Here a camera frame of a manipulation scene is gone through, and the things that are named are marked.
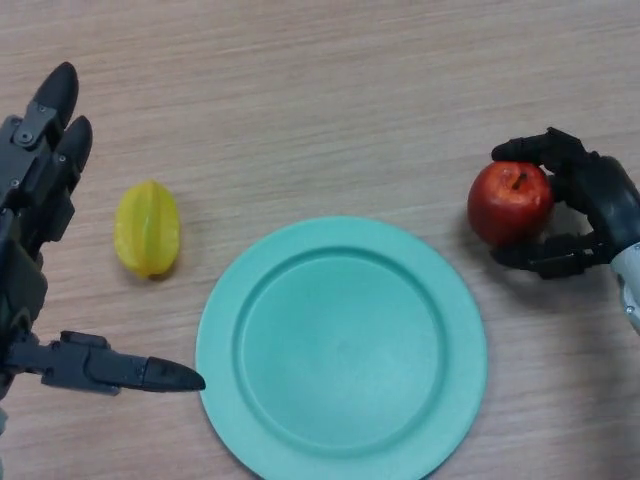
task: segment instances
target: mint green plate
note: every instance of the mint green plate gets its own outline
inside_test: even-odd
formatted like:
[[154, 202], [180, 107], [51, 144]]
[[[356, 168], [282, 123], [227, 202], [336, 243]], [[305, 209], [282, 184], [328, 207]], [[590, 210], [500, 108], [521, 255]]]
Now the mint green plate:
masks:
[[438, 253], [396, 227], [330, 217], [269, 235], [225, 272], [196, 368], [213, 427], [260, 477], [418, 480], [469, 431], [487, 348]]

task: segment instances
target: table surface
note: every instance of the table surface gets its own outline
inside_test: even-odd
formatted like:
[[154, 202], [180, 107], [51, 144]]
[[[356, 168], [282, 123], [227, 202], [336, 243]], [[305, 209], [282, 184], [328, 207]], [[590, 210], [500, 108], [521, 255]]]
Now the table surface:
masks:
[[[5, 0], [0, 111], [22, 113], [69, 60], [95, 134], [76, 215], [44, 249], [35, 330], [193, 365], [202, 308], [247, 246], [308, 217], [372, 217], [438, 249], [484, 315], [482, 412], [434, 478], [637, 478], [640, 341], [608, 269], [502, 272], [464, 210], [493, 146], [550, 125], [640, 182], [639, 25], [638, 0]], [[153, 283], [112, 247], [120, 196], [149, 177], [183, 222], [179, 265]], [[252, 478], [197, 394], [110, 398], [23, 375], [2, 407], [9, 479]]]

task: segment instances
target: apple stem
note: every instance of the apple stem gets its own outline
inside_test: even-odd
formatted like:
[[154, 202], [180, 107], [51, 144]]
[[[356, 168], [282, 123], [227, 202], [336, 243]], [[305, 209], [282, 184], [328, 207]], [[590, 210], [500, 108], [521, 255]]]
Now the apple stem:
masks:
[[522, 185], [522, 182], [525, 181], [527, 178], [527, 174], [522, 172], [520, 175], [518, 175], [518, 178], [516, 179], [515, 182], [513, 182], [513, 185], [511, 186], [511, 188], [513, 188], [514, 190], [518, 190], [520, 188], [520, 185]]

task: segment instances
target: robot finger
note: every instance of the robot finger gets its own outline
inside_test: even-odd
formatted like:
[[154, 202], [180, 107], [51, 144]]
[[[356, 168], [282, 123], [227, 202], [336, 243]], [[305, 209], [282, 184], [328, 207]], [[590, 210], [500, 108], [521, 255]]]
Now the robot finger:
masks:
[[60, 125], [65, 129], [76, 107], [78, 90], [76, 69], [69, 62], [64, 62], [42, 82], [33, 101], [41, 107], [56, 110]]
[[587, 268], [605, 263], [593, 233], [563, 234], [544, 242], [496, 248], [493, 259], [509, 268], [536, 272], [543, 279], [563, 278], [584, 273]]

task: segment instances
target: screw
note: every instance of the screw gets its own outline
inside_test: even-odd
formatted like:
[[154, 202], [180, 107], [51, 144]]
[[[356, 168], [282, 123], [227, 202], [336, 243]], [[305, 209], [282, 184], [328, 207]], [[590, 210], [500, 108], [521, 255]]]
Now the screw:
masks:
[[22, 132], [20, 134], [20, 141], [22, 143], [30, 142], [31, 139], [33, 139], [33, 135], [31, 134], [31, 132]]

